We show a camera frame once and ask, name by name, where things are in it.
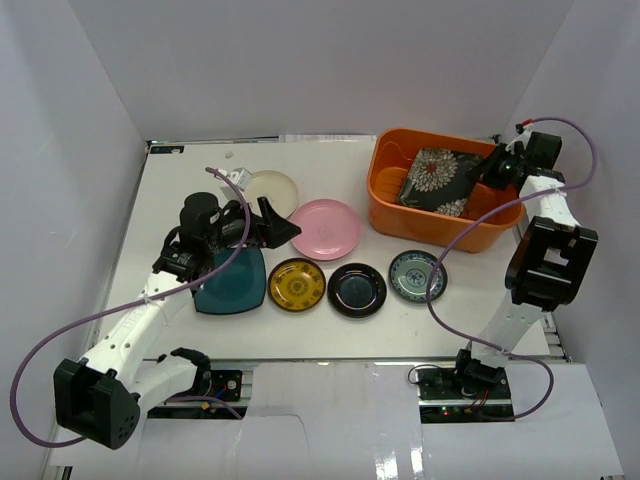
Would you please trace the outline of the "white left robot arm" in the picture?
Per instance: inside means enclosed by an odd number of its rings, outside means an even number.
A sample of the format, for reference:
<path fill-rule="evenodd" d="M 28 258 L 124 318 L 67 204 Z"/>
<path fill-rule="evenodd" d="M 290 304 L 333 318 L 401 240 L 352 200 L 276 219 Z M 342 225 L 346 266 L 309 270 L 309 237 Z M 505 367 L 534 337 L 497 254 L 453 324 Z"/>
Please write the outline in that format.
<path fill-rule="evenodd" d="M 165 238 L 139 298 L 79 360 L 64 360 L 53 375 L 57 423 L 112 450 L 121 448 L 149 410 L 173 397 L 199 399 L 211 388 L 211 360 L 179 347 L 148 369 L 141 364 L 162 330 L 192 302 L 198 280 L 221 272 L 217 253 L 244 247 L 276 249 L 301 229 L 269 200 L 259 214 L 240 200 L 221 206 L 215 195 L 189 195 L 179 224 Z"/>

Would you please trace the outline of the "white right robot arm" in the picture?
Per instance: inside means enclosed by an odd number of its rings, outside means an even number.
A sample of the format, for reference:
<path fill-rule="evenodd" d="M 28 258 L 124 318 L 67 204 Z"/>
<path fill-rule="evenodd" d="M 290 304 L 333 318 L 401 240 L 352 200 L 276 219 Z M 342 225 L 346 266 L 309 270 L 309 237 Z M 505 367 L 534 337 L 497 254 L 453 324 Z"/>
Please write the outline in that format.
<path fill-rule="evenodd" d="M 548 312 L 576 297 L 598 235 L 571 213 L 564 176 L 554 169 L 560 137 L 519 126 L 480 166 L 479 179 L 492 188 L 513 187 L 529 225 L 509 262 L 506 294 L 493 318 L 459 351 L 451 374 L 453 390 L 472 399 L 505 379 L 507 354 Z"/>

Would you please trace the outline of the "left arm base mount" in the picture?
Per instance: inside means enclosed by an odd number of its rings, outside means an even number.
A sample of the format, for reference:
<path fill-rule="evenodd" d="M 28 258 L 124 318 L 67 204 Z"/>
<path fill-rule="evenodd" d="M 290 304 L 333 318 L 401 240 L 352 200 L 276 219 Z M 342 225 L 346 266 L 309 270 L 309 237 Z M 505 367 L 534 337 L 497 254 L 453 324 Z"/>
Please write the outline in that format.
<path fill-rule="evenodd" d="M 240 420 L 243 419 L 248 398 L 243 397 L 243 372 L 241 370 L 212 370 L 207 397 L 221 400 L 231 409 L 212 401 L 165 403 L 151 409 L 149 419 L 173 420 Z"/>

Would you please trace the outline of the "black floral rectangular plate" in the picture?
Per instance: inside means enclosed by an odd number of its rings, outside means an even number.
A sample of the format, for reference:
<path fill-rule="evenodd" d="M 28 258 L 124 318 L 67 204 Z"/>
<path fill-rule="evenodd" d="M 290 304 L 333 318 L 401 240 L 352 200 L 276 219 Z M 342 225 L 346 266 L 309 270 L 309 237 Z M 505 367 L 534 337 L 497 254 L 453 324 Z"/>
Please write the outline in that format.
<path fill-rule="evenodd" d="M 477 182 L 471 172 L 481 155 L 423 148 L 413 160 L 396 203 L 407 208 L 460 217 Z"/>

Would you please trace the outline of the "teal square plate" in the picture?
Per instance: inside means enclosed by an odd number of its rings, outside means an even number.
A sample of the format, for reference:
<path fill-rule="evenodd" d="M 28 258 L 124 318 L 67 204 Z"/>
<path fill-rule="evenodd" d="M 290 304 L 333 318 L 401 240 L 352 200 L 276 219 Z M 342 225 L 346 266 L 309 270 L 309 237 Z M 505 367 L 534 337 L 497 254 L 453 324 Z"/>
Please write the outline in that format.
<path fill-rule="evenodd" d="M 195 310 L 206 315 L 233 315 L 262 305 L 266 267 L 262 251 L 243 248 L 231 264 L 211 277 L 194 297 Z"/>

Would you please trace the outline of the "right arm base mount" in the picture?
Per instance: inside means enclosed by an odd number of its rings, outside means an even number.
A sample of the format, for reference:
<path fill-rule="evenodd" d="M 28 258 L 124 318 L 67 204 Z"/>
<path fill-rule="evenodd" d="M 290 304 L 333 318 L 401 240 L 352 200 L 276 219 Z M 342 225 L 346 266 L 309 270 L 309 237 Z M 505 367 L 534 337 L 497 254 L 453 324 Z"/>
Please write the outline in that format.
<path fill-rule="evenodd" d="M 410 368 L 423 424 L 509 422 L 515 419 L 506 371 L 487 367 L 461 349 L 452 365 L 424 363 Z"/>

